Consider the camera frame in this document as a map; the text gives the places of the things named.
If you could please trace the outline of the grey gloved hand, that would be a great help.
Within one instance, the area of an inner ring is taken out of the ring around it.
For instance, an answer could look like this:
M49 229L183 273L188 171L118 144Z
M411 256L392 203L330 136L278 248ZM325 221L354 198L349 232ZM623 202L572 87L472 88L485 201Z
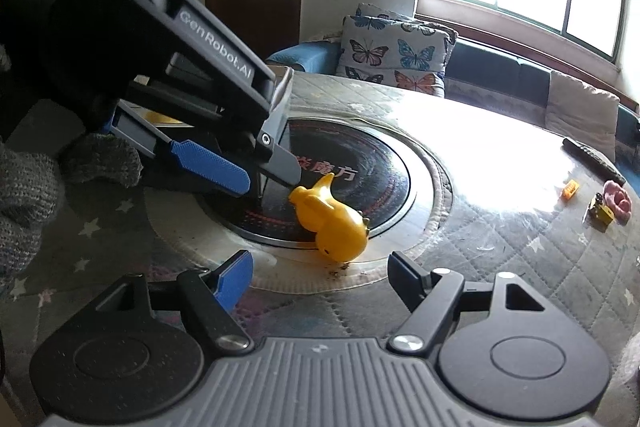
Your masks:
M104 178L138 184L138 151L114 135L88 133L56 155L1 147L1 287L7 288L38 254L42 231L64 202L65 187Z

